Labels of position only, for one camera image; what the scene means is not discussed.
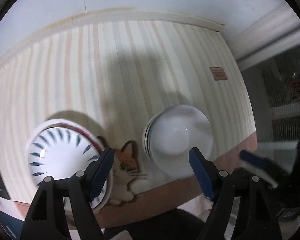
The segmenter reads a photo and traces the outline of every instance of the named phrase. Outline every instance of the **blue gripper pad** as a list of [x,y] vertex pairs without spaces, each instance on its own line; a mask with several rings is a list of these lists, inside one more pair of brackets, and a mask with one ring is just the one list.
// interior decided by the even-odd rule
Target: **blue gripper pad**
[[266,159],[260,158],[246,150],[242,150],[240,152],[240,159],[259,169],[263,169],[268,165],[268,161]]
[[214,201],[215,194],[213,191],[213,181],[209,176],[207,170],[203,166],[203,163],[199,160],[195,151],[199,151],[198,148],[192,148],[189,151],[189,163],[192,167],[192,170],[197,177],[197,180],[200,184],[203,194],[208,197],[211,201]]
[[90,189],[90,193],[89,193],[90,201],[94,200],[96,197],[98,197],[100,195],[103,185],[106,182],[106,179],[109,175],[109,172],[110,172],[113,162],[114,162],[113,149],[110,149],[108,152],[106,152],[104,154],[106,154],[106,156],[104,158],[102,158],[102,160],[100,160],[101,164],[98,167],[98,169],[92,179],[92,182],[91,182],[91,189]]

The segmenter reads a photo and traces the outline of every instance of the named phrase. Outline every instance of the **white molding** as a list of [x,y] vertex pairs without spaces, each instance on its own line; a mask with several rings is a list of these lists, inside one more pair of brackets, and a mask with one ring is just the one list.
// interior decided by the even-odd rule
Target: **white molding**
[[104,22],[118,22],[118,21],[144,21],[144,20],[160,20],[160,21],[169,21],[177,22],[182,24],[191,24],[206,29],[210,29],[216,32],[220,32],[224,25],[200,18],[197,16],[186,15],[182,13],[172,13],[166,11],[151,11],[151,10],[137,10],[135,8],[111,8],[104,9],[94,12],[89,12],[87,14],[80,14],[76,16],[63,19],[47,27],[44,27],[19,42],[12,49],[6,51],[0,57],[0,68],[4,65],[10,57],[13,57],[15,54],[33,44],[38,42],[50,35],[70,29],[73,27],[86,25],[86,24],[97,24]]
[[287,3],[282,3],[228,45],[236,60],[265,47],[300,28],[300,19]]
[[274,57],[298,45],[300,45],[300,29],[281,38],[280,40],[274,42],[266,48],[256,52],[252,56],[238,61],[237,64],[239,66],[240,71],[243,71],[249,67],[256,65],[257,63]]

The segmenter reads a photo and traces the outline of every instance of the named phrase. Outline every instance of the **patterned plate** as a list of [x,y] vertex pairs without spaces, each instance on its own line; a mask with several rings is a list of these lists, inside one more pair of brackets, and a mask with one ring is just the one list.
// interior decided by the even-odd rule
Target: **patterned plate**
[[[69,125],[50,127],[37,134],[28,148],[29,168],[36,185],[39,186],[46,176],[52,176],[55,180],[69,178],[77,171],[84,171],[99,158],[103,151],[102,144],[96,138],[88,140],[85,135],[78,127],[71,129]],[[109,195],[108,179],[100,195],[91,202],[92,208],[98,206],[105,195]]]

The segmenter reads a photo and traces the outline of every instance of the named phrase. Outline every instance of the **small square sticker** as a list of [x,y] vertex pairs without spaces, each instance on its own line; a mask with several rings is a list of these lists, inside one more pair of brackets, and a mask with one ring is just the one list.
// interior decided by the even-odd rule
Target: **small square sticker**
[[225,70],[222,67],[211,67],[210,70],[214,80],[227,80]]

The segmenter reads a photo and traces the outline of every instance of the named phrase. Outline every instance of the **white wall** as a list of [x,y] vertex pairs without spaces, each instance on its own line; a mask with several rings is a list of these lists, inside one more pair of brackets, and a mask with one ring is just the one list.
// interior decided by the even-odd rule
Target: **white wall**
[[0,22],[0,56],[26,36],[64,18],[113,7],[196,15],[226,24],[231,41],[283,0],[17,0]]

